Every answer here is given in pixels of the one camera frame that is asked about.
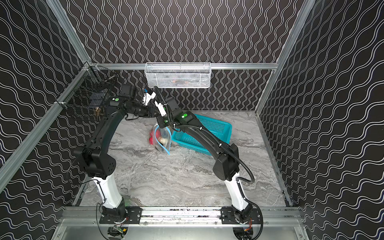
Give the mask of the dark red apple toy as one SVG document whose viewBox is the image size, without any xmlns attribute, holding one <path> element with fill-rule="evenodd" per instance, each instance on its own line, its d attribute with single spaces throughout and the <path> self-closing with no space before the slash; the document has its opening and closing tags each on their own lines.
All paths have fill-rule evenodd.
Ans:
<svg viewBox="0 0 384 240">
<path fill-rule="evenodd" d="M 154 133 L 154 131 L 150 132 L 150 135 L 149 135 L 149 144 L 150 145 L 154 145 L 156 143 L 156 134 Z"/>
</svg>

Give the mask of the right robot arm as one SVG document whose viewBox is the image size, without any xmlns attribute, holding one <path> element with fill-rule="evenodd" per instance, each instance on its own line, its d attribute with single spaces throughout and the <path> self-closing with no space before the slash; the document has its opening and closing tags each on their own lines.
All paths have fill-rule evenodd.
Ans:
<svg viewBox="0 0 384 240">
<path fill-rule="evenodd" d="M 213 157 L 213 172 L 225 182 L 232 200 L 233 215 L 237 222 L 247 223 L 254 208 L 246 197 L 242 182 L 253 184 L 255 177 L 250 168 L 240 159 L 235 144 L 220 140 L 209 131 L 191 111 L 182 110 L 173 98 L 157 96 L 160 127 L 171 127 L 176 132 L 188 134 L 202 145 Z"/>
</svg>

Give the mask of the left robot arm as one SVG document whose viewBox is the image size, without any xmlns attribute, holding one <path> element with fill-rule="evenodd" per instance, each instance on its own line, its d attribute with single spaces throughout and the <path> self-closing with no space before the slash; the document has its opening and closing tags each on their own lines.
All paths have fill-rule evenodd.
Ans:
<svg viewBox="0 0 384 240">
<path fill-rule="evenodd" d="M 97 205 L 103 221 L 121 224 L 127 218 L 125 201 L 119 193 L 114 172 L 116 160 L 108 154 L 111 140 L 123 119 L 133 115 L 135 119 L 155 117 L 157 112 L 151 104 L 156 93 L 144 90 L 143 99 L 137 99 L 138 89 L 132 85 L 124 85 L 121 92 L 114 97 L 107 97 L 99 107 L 102 116 L 95 132 L 83 147 L 74 151 L 81 169 L 97 185 L 102 203 Z"/>
</svg>

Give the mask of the clear zip top bag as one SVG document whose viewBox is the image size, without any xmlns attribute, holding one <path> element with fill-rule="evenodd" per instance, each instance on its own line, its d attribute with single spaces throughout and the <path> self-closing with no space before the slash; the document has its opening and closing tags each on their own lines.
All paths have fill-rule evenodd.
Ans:
<svg viewBox="0 0 384 240">
<path fill-rule="evenodd" d="M 172 145 L 172 132 L 170 128 L 161 128 L 158 124 L 155 124 L 149 132 L 148 142 L 162 154 L 170 155 Z"/>
</svg>

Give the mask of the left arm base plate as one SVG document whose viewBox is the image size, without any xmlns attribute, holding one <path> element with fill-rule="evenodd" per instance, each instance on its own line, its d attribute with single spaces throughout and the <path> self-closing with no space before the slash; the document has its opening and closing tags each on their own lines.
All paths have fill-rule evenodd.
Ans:
<svg viewBox="0 0 384 240">
<path fill-rule="evenodd" d="M 119 207 L 108 209 L 102 207 L 99 224 L 139 224 L 143 209 L 140 207 Z"/>
</svg>

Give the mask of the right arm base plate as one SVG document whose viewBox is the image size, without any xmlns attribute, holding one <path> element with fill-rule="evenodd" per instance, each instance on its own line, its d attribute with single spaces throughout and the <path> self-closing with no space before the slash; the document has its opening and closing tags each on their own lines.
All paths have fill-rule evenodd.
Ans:
<svg viewBox="0 0 384 240">
<path fill-rule="evenodd" d="M 261 213 L 257 208 L 247 206 L 246 209 L 239 211 L 235 207 L 222 207 L 220 210 L 220 220 L 222 224 L 252 224 L 261 223 Z"/>
</svg>

